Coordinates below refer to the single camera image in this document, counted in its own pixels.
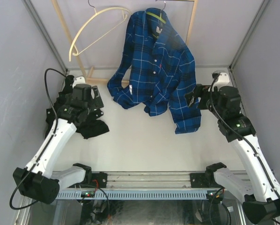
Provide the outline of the black shirt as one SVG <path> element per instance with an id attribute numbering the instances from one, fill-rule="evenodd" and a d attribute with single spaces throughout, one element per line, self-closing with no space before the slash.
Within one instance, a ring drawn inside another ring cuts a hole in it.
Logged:
<path id="1" fill-rule="evenodd" d="M 108 125 L 99 119 L 104 115 L 101 109 L 89 110 L 65 108 L 66 94 L 72 92 L 73 82 L 74 76 L 68 75 L 65 78 L 63 90 L 59 92 L 55 103 L 52 104 L 53 107 L 46 110 L 46 123 L 48 128 L 45 132 L 45 136 L 49 134 L 56 118 L 67 120 L 68 123 L 73 123 L 76 127 L 76 132 L 80 133 L 84 139 L 89 139 L 109 132 Z"/>

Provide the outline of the wooden clothes rack frame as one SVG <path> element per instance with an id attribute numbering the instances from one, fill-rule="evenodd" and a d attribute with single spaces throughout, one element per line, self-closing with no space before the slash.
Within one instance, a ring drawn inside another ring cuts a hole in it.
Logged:
<path id="1" fill-rule="evenodd" d="M 62 14 L 61 8 L 58 4 L 57 0 L 51 0 L 52 2 L 52 6 L 58 16 L 58 19 L 60 21 L 61 27 L 63 28 L 63 31 L 65 33 L 65 36 L 70 44 L 69 47 L 69 53 L 68 53 L 68 60 L 69 62 L 72 61 L 72 56 L 74 56 L 76 58 L 76 61 L 78 63 L 79 69 L 82 73 L 82 76 L 85 78 L 85 81 L 92 81 L 92 82 L 104 82 L 106 83 L 108 81 L 108 79 L 103 79 L 103 78 L 93 78 L 92 75 L 94 73 L 95 67 L 92 66 L 88 72 L 86 72 L 86 69 L 82 63 L 82 60 L 80 59 L 80 54 L 84 53 L 87 49 L 89 49 L 92 45 L 94 45 L 96 42 L 98 42 L 99 40 L 101 40 L 103 37 L 105 37 L 106 35 L 108 35 L 111 31 L 113 31 L 114 29 L 116 29 L 119 25 L 123 24 L 123 22 L 127 21 L 128 15 L 132 15 L 132 12 L 125 8 L 125 7 L 108 7 L 102 10 L 97 11 L 96 8 L 94 6 L 92 6 L 91 4 L 89 4 L 90 7 L 92 7 L 94 9 L 94 15 L 91 16 L 82 26 L 81 28 L 78 30 L 77 34 L 75 35 L 74 38 L 72 38 L 72 35 L 70 33 L 70 29 L 66 23 L 65 17 Z M 198 0 L 196 1 L 192 1 L 193 3 L 193 7 L 192 7 L 192 11 L 191 11 L 191 17 L 190 17 L 190 22 L 189 22 L 189 27 L 188 27 L 188 31 L 187 31 L 187 35 L 186 35 L 186 40 L 185 43 L 187 46 L 189 46 L 190 43 L 190 37 L 192 34 L 192 29 L 193 29 L 193 25 L 194 25 L 194 19 L 195 19 L 195 15 L 196 15 L 196 10 L 197 10 L 197 6 L 198 6 Z M 100 14 L 106 13 L 108 11 L 112 11 L 112 10 L 120 10 L 122 12 L 122 17 L 123 20 L 118 23 L 116 26 L 114 26 L 112 29 L 110 29 L 109 31 L 107 31 L 105 34 L 103 34 L 102 36 L 100 36 L 97 40 L 95 40 L 93 43 L 91 43 L 89 46 L 87 46 L 86 48 L 84 48 L 83 50 L 79 51 L 78 48 L 76 47 L 76 41 L 78 40 L 80 34 L 82 33 L 82 31 L 86 28 L 86 26 L 97 16 L 99 16 Z"/>

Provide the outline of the blue plaid shirt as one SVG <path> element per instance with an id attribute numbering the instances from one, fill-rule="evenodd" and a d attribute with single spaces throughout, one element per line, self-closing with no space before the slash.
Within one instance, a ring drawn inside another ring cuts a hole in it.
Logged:
<path id="1" fill-rule="evenodd" d="M 176 134 L 193 133 L 201 125 L 201 112 L 196 105 L 188 107 L 184 96 L 196 86 L 195 59 L 164 11 L 162 17 L 166 24 L 155 39 L 157 19 L 146 10 L 130 16 L 122 60 L 107 87 L 124 109 L 143 104 L 151 117 L 170 111 Z"/>

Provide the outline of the green plastic hanger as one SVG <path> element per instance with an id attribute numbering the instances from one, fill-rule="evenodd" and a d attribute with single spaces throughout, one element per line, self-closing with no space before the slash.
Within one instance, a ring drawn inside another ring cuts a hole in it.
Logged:
<path id="1" fill-rule="evenodd" d="M 166 1 L 164 0 L 163 2 L 164 2 L 164 7 L 162 9 L 160 9 L 159 14 L 150 12 L 148 9 L 146 10 L 147 15 L 154 17 L 158 21 L 158 25 L 156 26 L 156 32 L 153 33 L 153 37 L 155 39 L 157 39 L 159 37 L 159 35 L 161 34 L 161 32 L 163 30 L 164 25 L 166 24 L 166 20 L 164 20 L 162 17 L 162 12 L 166 8 Z"/>

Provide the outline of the beige wooden hanger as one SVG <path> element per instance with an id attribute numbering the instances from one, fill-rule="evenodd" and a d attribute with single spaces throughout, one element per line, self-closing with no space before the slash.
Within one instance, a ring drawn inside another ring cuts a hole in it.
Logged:
<path id="1" fill-rule="evenodd" d="M 132 11 L 123 6 L 108 6 L 101 9 L 95 7 L 90 0 L 88 6 L 92 9 L 93 14 L 77 30 L 73 37 L 68 50 L 68 60 L 71 62 L 73 57 L 79 57 L 93 45 L 97 44 L 102 38 L 109 35 L 116 28 L 127 22 L 132 15 Z M 93 33 L 94 37 L 84 45 L 78 48 L 77 43 L 84 34 Z"/>

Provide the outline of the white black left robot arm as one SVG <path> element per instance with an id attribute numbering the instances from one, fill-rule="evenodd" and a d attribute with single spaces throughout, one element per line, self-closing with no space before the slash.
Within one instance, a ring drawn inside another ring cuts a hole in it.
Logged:
<path id="1" fill-rule="evenodd" d="M 35 202 L 50 204 L 61 190 L 74 184 L 89 187 L 93 181 L 91 167 L 75 163 L 61 172 L 54 172 L 53 169 L 78 126 L 103 106 L 97 86 L 85 83 L 73 85 L 73 91 L 67 95 L 66 103 L 55 112 L 53 127 L 38 152 L 24 168 L 17 167 L 13 172 L 15 191 Z"/>

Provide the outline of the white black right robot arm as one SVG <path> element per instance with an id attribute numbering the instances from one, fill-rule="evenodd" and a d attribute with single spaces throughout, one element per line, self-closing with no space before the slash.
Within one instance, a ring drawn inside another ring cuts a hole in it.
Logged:
<path id="1" fill-rule="evenodd" d="M 206 167 L 205 181 L 211 187 L 226 188 L 242 204 L 245 216 L 253 224 L 280 217 L 280 184 L 276 180 L 258 143 L 251 121 L 240 110 L 238 89 L 197 85 L 185 94 L 189 107 L 209 110 L 218 120 L 219 131 L 240 157 L 250 179 L 246 184 L 223 163 Z"/>

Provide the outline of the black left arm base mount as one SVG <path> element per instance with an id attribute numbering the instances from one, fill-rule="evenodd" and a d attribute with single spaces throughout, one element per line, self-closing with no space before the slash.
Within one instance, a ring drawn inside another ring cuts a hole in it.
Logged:
<path id="1" fill-rule="evenodd" d="M 93 172 L 90 179 L 90 185 L 99 188 L 106 188 L 108 181 L 108 174 L 105 172 Z"/>

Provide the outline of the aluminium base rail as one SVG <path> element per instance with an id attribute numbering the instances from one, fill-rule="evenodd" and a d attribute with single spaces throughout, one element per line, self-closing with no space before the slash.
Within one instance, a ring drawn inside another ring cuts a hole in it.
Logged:
<path id="1" fill-rule="evenodd" d="M 106 189 L 182 189 L 191 188 L 190 171 L 182 172 L 105 172 Z"/>

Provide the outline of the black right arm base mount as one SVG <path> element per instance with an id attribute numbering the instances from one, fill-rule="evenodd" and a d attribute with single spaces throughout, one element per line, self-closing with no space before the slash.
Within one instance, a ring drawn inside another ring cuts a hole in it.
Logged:
<path id="1" fill-rule="evenodd" d="M 208 188 L 209 184 L 205 173 L 190 173 L 191 188 Z"/>

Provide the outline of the metal clothes rail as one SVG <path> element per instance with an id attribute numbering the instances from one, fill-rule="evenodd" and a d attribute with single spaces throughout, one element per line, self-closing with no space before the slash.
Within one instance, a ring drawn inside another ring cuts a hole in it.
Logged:
<path id="1" fill-rule="evenodd" d="M 185 1 L 185 2 L 192 2 L 195 0 L 155 0 L 155 1 Z"/>

